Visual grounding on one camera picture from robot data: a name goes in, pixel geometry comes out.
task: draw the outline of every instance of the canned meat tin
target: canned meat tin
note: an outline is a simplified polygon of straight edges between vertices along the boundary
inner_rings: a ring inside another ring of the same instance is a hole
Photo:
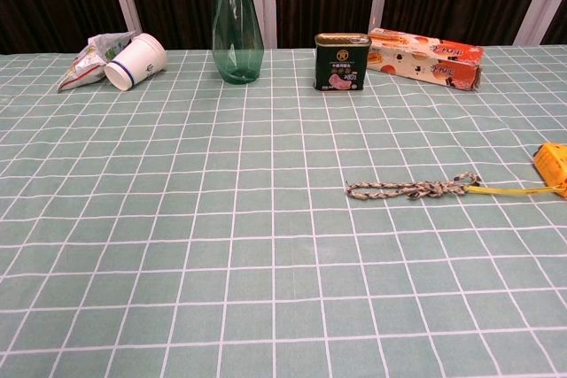
[[[362,90],[372,41],[357,33],[320,33],[315,36],[315,88]]]

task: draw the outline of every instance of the rope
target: rope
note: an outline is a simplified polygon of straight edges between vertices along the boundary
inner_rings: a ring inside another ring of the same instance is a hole
[[[423,197],[439,198],[443,194],[465,195],[469,191],[469,186],[478,186],[480,176],[474,173],[461,173],[455,176],[452,181],[415,181],[411,183],[390,183],[390,182],[368,182],[359,181],[353,185],[346,184],[346,194],[349,197],[366,199],[386,199],[399,195],[405,195],[410,199]],[[356,189],[396,189],[381,192],[354,192]]]

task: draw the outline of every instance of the orange box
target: orange box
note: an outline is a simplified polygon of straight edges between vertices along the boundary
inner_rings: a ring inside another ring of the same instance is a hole
[[[479,46],[383,28],[375,28],[369,37],[368,69],[461,90],[480,83],[485,50]]]

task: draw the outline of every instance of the paper cup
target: paper cup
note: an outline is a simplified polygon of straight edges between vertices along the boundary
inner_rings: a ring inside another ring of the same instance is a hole
[[[105,74],[117,89],[128,90],[163,69],[166,63],[163,46],[151,35],[141,33],[105,66]]]

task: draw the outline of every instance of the green glass bottle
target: green glass bottle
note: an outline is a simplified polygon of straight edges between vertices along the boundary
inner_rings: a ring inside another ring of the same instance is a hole
[[[260,75],[264,43],[253,0],[216,0],[213,58],[228,83],[250,83]]]

